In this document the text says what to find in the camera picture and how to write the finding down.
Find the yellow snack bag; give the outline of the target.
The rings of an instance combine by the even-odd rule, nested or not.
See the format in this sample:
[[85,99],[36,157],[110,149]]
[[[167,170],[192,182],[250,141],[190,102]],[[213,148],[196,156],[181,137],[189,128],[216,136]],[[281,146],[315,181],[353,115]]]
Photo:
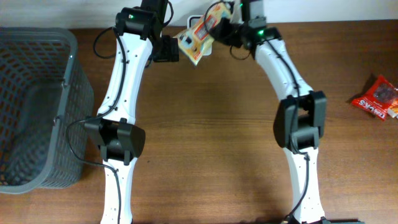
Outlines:
[[178,39],[179,50],[194,65],[198,65],[203,57],[202,48],[209,47],[214,42],[214,38],[208,32],[219,23],[221,18],[230,19],[231,16],[231,6],[227,6],[227,3],[223,1],[215,2],[193,27],[186,28],[174,36]]

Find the red snack bag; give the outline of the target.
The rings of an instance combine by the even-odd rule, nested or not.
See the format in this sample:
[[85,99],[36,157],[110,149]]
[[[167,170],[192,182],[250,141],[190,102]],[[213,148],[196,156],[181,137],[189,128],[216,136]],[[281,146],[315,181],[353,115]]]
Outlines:
[[385,121],[387,111],[396,99],[397,89],[383,75],[379,75],[370,89],[353,99],[351,105]]

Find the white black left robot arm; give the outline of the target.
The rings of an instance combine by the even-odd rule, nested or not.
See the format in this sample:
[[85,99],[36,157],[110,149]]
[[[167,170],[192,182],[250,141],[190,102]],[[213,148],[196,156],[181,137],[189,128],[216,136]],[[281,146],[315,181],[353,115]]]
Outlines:
[[105,171],[102,223],[133,221],[133,172],[146,141],[146,132],[136,126],[142,75],[152,62],[179,60],[177,40],[162,35],[170,23],[167,11],[173,11],[170,1],[142,1],[140,6],[123,8],[110,27],[116,38],[111,79],[97,115],[84,123]]

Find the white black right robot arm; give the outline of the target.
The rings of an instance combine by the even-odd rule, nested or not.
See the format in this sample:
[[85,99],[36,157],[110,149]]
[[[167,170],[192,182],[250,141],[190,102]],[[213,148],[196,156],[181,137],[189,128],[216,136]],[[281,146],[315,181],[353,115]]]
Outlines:
[[264,70],[279,101],[273,124],[289,165],[293,202],[283,223],[328,223],[320,200],[317,159],[327,98],[299,74],[276,27],[267,25],[262,1],[228,1],[229,19],[209,29],[217,41],[244,47]]

